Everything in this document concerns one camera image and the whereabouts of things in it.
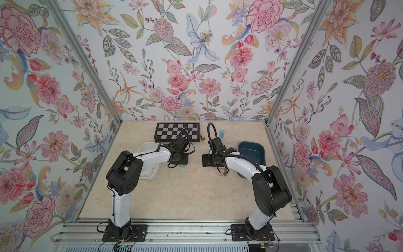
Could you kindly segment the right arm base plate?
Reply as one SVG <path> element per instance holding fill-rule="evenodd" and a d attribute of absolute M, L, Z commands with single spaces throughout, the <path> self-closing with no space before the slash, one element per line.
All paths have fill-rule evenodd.
<path fill-rule="evenodd" d="M 254 230 L 247 224 L 233 224 L 229 231 L 233 242 L 274 242 L 276 240 L 270 224 L 259 230 Z"/>

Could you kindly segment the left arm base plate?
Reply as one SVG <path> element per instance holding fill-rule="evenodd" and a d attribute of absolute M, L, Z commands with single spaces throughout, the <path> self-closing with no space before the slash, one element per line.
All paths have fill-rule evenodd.
<path fill-rule="evenodd" d="M 148 231 L 147 225 L 131 224 L 129 221 L 123 227 L 117 227 L 112 220 L 108 220 L 103 232 L 103 242 L 144 242 Z"/>

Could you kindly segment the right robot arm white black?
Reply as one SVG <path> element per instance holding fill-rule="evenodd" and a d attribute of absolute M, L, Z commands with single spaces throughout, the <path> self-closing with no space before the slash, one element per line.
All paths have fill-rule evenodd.
<path fill-rule="evenodd" d="M 245 220 L 249 236 L 262 232 L 279 209 L 292 201 L 292 195 L 278 167 L 263 166 L 242 155 L 234 148 L 227 148 L 219 137 L 208 141 L 210 154 L 202 155 L 203 167 L 234 170 L 248 179 L 253 186 L 257 208 Z"/>

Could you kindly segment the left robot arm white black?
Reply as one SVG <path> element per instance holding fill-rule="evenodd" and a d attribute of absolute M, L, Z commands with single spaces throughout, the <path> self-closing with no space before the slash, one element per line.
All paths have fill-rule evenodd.
<path fill-rule="evenodd" d="M 171 169 L 187 164 L 188 156 L 194 151 L 193 144 L 180 137 L 168 144 L 157 143 L 145 152 L 121 152 L 106 176 L 107 188 L 112 194 L 112 224 L 118 228 L 130 224 L 130 194 L 136 188 L 143 169 L 161 163 L 168 163 Z"/>

